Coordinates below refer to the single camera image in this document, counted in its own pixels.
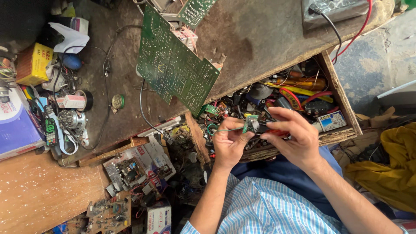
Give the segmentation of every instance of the black tape roll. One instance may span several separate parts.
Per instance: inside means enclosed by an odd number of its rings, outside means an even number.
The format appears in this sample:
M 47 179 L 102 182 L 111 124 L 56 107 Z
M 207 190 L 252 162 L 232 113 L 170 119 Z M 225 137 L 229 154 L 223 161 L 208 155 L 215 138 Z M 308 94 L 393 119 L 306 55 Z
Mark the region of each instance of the black tape roll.
M 94 103 L 94 98 L 92 96 L 92 93 L 88 90 L 77 90 L 75 92 L 75 95 L 84 96 L 85 97 L 85 106 L 84 108 L 78 108 L 79 111 L 89 111 L 92 108 L 92 105 Z

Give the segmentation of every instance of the dirty concrete floor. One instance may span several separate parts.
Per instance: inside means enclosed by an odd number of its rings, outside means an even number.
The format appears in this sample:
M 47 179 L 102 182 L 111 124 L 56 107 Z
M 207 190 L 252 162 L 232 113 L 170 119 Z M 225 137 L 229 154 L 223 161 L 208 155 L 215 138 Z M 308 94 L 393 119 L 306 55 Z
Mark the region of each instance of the dirty concrete floor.
M 357 38 L 338 58 L 335 70 L 356 113 L 378 115 L 377 95 L 416 80 L 416 36 L 405 40 L 414 33 L 416 9 Z

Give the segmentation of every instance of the striped shirt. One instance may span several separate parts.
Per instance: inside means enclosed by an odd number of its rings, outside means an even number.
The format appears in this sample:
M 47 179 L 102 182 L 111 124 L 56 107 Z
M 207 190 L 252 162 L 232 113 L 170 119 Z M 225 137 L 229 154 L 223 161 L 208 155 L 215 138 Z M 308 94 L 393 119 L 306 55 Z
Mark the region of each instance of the striped shirt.
M 323 214 L 287 186 L 269 179 L 230 174 L 218 233 L 348 233 L 337 219 Z M 181 233 L 199 232 L 186 223 Z

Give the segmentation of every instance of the printed circuit board with solder joints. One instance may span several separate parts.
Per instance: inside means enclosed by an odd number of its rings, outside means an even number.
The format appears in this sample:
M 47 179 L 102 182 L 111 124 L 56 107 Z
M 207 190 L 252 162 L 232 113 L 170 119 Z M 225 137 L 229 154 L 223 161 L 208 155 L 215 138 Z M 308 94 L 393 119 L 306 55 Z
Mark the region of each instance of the printed circuit board with solder joints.
M 136 70 L 156 93 L 172 96 L 197 115 L 220 72 L 199 59 L 171 31 L 171 25 L 146 3 Z
M 215 0 L 188 0 L 179 12 L 178 18 L 191 29 L 194 29 L 214 3 Z

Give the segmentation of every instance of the hand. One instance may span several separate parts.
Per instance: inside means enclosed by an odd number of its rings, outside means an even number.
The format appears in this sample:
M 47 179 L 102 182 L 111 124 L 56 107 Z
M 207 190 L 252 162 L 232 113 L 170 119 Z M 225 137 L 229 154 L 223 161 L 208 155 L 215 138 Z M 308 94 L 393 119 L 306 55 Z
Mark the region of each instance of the hand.
M 281 122 L 267 123 L 267 127 L 289 132 L 292 139 L 284 141 L 272 133 L 264 133 L 260 138 L 276 146 L 289 162 L 304 172 L 319 167 L 323 158 L 318 149 L 318 130 L 296 111 L 281 107 L 270 107 L 268 111 L 274 119 Z
M 243 155 L 244 146 L 254 136 L 253 132 L 243 134 L 242 129 L 230 130 L 244 126 L 244 120 L 227 117 L 213 136 L 215 148 L 215 168 L 230 170 Z

